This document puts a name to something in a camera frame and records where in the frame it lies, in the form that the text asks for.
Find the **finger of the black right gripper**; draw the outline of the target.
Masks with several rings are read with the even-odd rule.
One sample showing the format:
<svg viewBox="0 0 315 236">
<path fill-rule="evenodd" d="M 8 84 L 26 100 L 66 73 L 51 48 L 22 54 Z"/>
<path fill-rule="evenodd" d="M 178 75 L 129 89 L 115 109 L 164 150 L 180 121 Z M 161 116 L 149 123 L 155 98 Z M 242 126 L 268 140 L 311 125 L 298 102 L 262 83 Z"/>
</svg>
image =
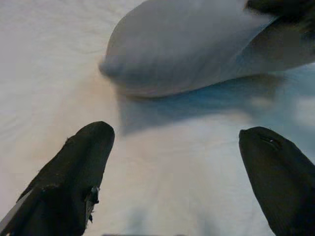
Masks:
<svg viewBox="0 0 315 236">
<path fill-rule="evenodd" d="M 314 0 L 248 0 L 245 9 L 278 17 L 281 22 L 298 25 L 302 30 L 315 30 Z"/>
</svg>

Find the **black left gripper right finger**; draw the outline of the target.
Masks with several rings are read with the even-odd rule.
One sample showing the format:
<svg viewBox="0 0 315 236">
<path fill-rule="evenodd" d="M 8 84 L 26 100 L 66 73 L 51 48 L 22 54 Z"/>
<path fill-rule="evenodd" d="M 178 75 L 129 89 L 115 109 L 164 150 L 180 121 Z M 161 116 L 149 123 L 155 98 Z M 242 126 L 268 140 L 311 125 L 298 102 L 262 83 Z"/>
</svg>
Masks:
<svg viewBox="0 0 315 236">
<path fill-rule="evenodd" d="M 257 126 L 239 132 L 253 193 L 276 236 L 315 234 L 315 166 L 295 143 Z"/>
</svg>

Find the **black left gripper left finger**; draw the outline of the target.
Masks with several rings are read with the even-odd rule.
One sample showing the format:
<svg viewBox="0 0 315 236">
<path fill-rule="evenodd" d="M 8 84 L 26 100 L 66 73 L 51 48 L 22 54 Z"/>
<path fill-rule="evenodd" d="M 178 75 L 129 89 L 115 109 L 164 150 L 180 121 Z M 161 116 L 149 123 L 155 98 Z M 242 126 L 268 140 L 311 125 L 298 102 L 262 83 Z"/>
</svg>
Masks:
<svg viewBox="0 0 315 236">
<path fill-rule="evenodd" d="M 114 139 L 113 127 L 103 121 L 92 122 L 68 138 L 1 220 L 1 235 L 83 235 L 99 202 Z"/>
</svg>

